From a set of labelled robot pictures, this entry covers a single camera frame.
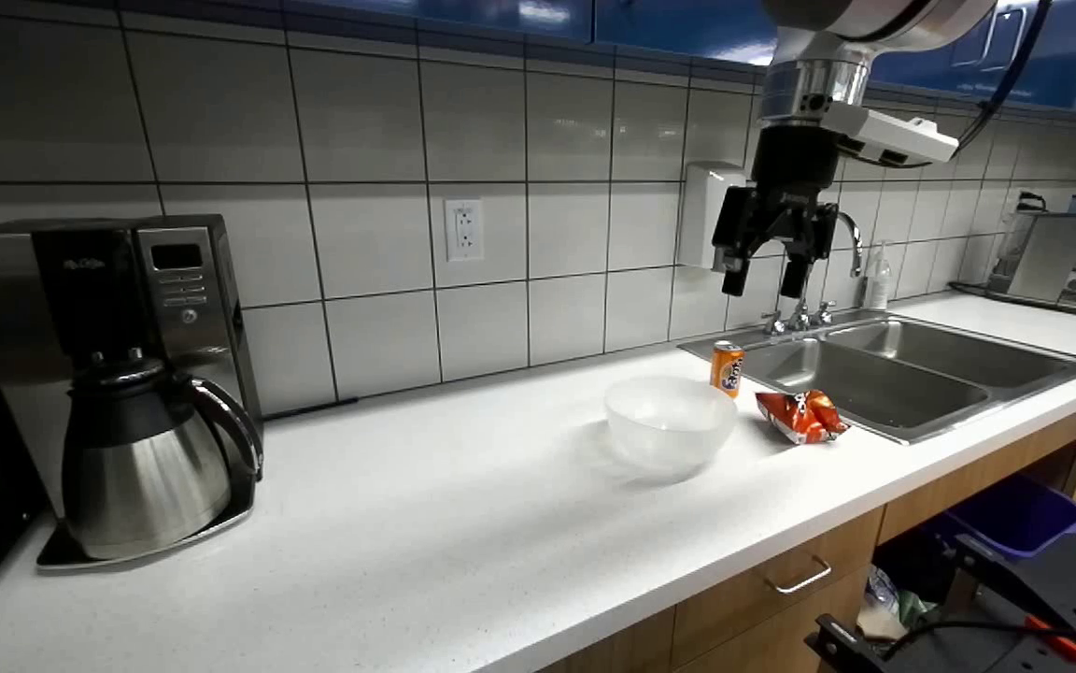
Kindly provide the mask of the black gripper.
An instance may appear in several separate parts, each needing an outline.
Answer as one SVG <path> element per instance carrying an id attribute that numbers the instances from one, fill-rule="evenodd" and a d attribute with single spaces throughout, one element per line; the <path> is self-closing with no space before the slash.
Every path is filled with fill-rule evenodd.
<path id="1" fill-rule="evenodd" d="M 835 208 L 819 193 L 835 176 L 835 142 L 819 127 L 766 127 L 753 145 L 753 171 L 727 186 L 715 226 L 715 267 L 726 268 L 722 292 L 742 294 L 752 259 L 763 242 L 781 238 L 789 267 L 781 294 L 799 299 L 812 259 L 827 259 Z"/>

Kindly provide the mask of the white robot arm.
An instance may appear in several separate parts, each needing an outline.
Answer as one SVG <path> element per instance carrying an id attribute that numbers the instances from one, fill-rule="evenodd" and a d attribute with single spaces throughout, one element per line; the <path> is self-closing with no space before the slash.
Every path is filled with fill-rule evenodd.
<path id="1" fill-rule="evenodd" d="M 752 262 L 781 242 L 781 292 L 799 299 L 812 267 L 847 220 L 827 190 L 835 162 L 881 168 L 945 163 L 959 137 L 923 115 L 868 106 L 869 63 L 886 51 L 934 51 L 984 23 L 994 0 L 763 0 L 777 23 L 752 176 L 726 190 L 711 247 L 722 292 L 738 294 Z"/>

